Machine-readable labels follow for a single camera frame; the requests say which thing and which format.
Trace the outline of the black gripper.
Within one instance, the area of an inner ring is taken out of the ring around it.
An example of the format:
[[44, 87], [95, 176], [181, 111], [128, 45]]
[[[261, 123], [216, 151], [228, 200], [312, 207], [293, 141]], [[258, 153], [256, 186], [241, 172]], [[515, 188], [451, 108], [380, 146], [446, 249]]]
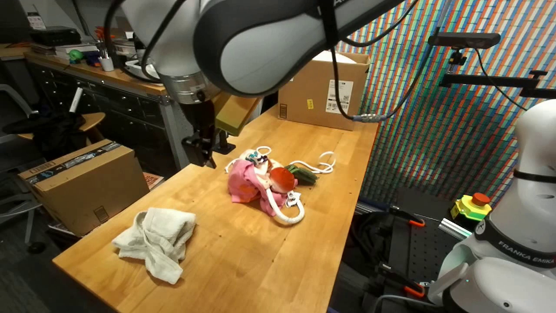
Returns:
[[213, 101], [187, 104], [183, 113], [194, 127], [194, 132], [181, 139], [188, 160], [201, 167], [215, 167], [215, 151], [228, 155], [234, 150], [228, 134], [216, 127], [216, 104]]

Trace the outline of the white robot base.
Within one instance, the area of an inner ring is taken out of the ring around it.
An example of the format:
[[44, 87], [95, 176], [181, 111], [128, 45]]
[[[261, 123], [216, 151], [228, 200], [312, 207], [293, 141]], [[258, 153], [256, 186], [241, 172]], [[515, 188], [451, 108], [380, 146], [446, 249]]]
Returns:
[[510, 190], [428, 290], [451, 313], [556, 313], [556, 99], [527, 110], [517, 134]]

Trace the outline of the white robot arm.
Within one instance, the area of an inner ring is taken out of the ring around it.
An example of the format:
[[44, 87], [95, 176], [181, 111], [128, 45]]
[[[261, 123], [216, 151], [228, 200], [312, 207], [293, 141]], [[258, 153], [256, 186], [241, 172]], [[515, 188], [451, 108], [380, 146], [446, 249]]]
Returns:
[[155, 68], [142, 78], [166, 87], [192, 132], [187, 158], [213, 165], [218, 150], [215, 97], [268, 96], [315, 56], [399, 7], [404, 0], [112, 0], [103, 26], [122, 14]]

